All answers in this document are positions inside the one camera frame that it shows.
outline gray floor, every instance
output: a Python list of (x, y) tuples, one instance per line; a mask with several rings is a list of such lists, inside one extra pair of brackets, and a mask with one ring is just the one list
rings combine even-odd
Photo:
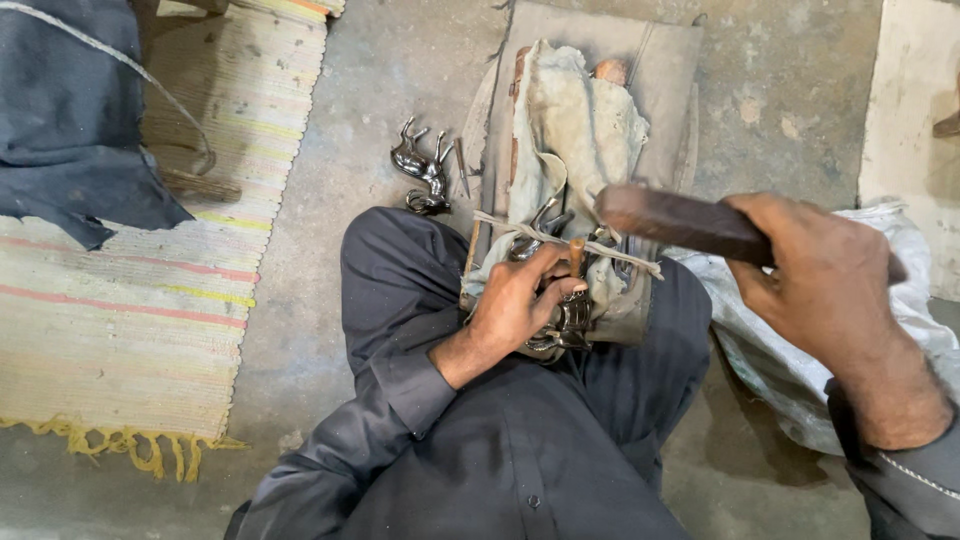
[[(696, 193), (775, 189), (854, 204), (878, 1), (557, 3), (683, 24), (709, 15)], [(0, 540), (222, 534), (280, 445), (352, 397), (340, 238), (354, 215), (396, 206), (413, 186), (387, 161), (396, 127), (416, 113), (457, 133), (505, 28), (505, 12), (475, 1), (348, 1), (331, 25), (243, 346), (229, 433), (253, 449), (204, 454), (200, 482), (177, 484), (152, 481), (124, 455), (95, 464), (65, 454), (55, 435), (0, 430)], [(786, 440), (719, 362), (667, 442), (665, 468), (664, 497), (696, 538), (867, 537), (841, 465)]]

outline gray cloth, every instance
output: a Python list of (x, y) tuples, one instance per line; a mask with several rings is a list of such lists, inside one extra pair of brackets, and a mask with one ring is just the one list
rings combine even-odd
[[(20, 0), (140, 59), (126, 0)], [(99, 219), (172, 229), (193, 217), (140, 149), (140, 76), (21, 12), (0, 10), (0, 215), (41, 217), (88, 249)]]
[[(687, 537), (659, 498), (660, 446), (708, 367), (704, 288), (665, 259), (642, 346), (597, 344), (550, 368), (508, 356), (455, 392), (426, 353), (461, 327), (467, 247), (405, 210), (350, 225), (343, 326), (357, 397), (280, 459), (227, 538)], [(958, 431), (899, 458), (955, 489)], [(872, 515), (893, 508), (878, 537), (960, 530), (957, 501), (870, 459), (851, 473)], [(905, 503), (922, 495), (933, 522)]]

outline twine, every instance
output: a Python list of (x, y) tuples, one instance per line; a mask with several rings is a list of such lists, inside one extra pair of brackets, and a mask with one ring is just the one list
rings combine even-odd
[[(497, 219), (489, 215), (488, 213), (480, 209), (476, 209), (473, 211), (473, 220), (482, 221), (484, 223), (490, 223), (491, 225), (493, 225), (494, 227), (497, 227), (498, 229), (506, 229), (508, 231), (519, 231), (541, 242), (556, 242), (558, 244), (567, 244), (567, 242), (563, 241), (562, 239), (556, 236), (551, 236), (546, 233), (541, 233), (540, 231), (535, 231), (529, 225), (526, 225), (523, 223), (507, 223), (501, 219)], [(603, 244), (598, 244), (596, 242), (587, 242), (586, 251), (588, 253), (594, 253), (601, 257), (609, 257), (609, 258), (616, 258), (619, 260), (626, 260), (627, 262), (630, 262), (631, 264), (634, 264), (646, 270), (647, 272), (650, 273), (651, 276), (657, 278), (658, 280), (663, 281), (663, 275), (660, 273), (660, 265), (656, 264), (655, 262), (650, 262), (649, 260), (644, 260), (639, 257), (634, 257), (631, 255), (627, 255), (625, 253), (620, 253), (616, 251), (614, 248), (609, 248)]]
[(86, 43), (87, 45), (93, 47), (94, 49), (97, 49), (98, 51), (103, 51), (111, 55), (112, 57), (116, 58), (117, 60), (121, 61), (122, 63), (125, 63), (126, 65), (128, 65), (130, 68), (133, 69), (133, 71), (136, 71), (137, 73), (139, 73), (140, 77), (143, 77), (147, 81), (150, 81), (154, 86), (156, 86), (156, 89), (159, 90), (161, 94), (163, 94), (163, 97), (167, 98), (167, 101), (169, 101), (171, 105), (176, 107), (181, 114), (186, 116), (186, 119), (190, 120), (190, 123), (193, 124), (193, 127), (197, 128), (197, 131), (200, 132), (200, 137), (204, 140), (204, 151), (206, 152), (206, 163), (204, 164), (203, 167), (201, 167), (200, 171), (197, 173), (197, 176), (203, 176), (210, 169), (213, 168), (213, 165), (217, 163), (217, 155), (213, 152), (213, 148), (210, 146), (210, 141), (206, 139), (204, 128), (200, 127), (200, 122), (198, 122), (189, 112), (187, 112), (187, 110), (183, 107), (183, 105), (181, 105), (180, 102), (177, 101), (177, 98), (175, 98), (170, 92), (168, 92), (167, 89), (164, 88), (163, 85), (160, 83), (160, 81), (154, 78), (153, 75), (151, 75), (150, 73), (147, 73), (147, 70), (144, 69), (139, 63), (136, 63), (135, 61), (133, 61), (133, 59), (121, 53), (120, 51), (114, 49), (113, 47), (107, 45), (106, 43), (103, 43), (102, 41), (98, 41), (97, 39), (94, 39), (93, 37), (90, 37), (87, 34), (84, 34), (83, 32), (77, 30), (76, 28), (73, 28), (72, 26), (67, 25), (65, 22), (54, 17), (53, 15), (47, 14), (46, 12), (36, 10), (34, 8), (31, 8), (30, 6), (20, 4), (19, 2), (6, 2), (6, 1), (0, 2), (0, 10), (13, 10), (15, 12), (21, 12), (31, 17), (38, 18), (51, 26), (55, 26), (63, 30), (70, 36), (73, 36), (76, 39), (79, 39), (80, 41)]

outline man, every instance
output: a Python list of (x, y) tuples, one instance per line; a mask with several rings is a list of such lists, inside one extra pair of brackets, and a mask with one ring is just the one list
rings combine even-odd
[[(771, 237), (777, 262), (767, 275), (729, 261), (745, 303), (835, 376), (830, 412), (873, 536), (960, 537), (960, 428), (890, 312), (886, 239), (774, 195), (727, 202)], [(495, 266), (464, 326), (467, 247), (403, 210), (350, 225), (357, 397), (280, 458), (228, 537), (687, 537), (659, 498), (660, 446), (707, 370), (704, 288), (665, 259), (642, 346), (596, 343), (544, 367), (513, 350), (586, 286), (567, 275), (567, 250)]]

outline woven mat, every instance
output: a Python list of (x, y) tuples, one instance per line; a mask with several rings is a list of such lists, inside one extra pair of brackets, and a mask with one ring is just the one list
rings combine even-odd
[(0, 218), (0, 426), (54, 431), (72, 453), (129, 453), (158, 479), (160, 436), (177, 480), (197, 478), (203, 446), (245, 447), (226, 436), (238, 346), (325, 20), (342, 10), (233, 0), (222, 16), (158, 18), (146, 67), (204, 126), (217, 165), (190, 174), (204, 161), (200, 136), (146, 83), (144, 143), (197, 220), (154, 232), (108, 224), (117, 236), (87, 253), (39, 219)]

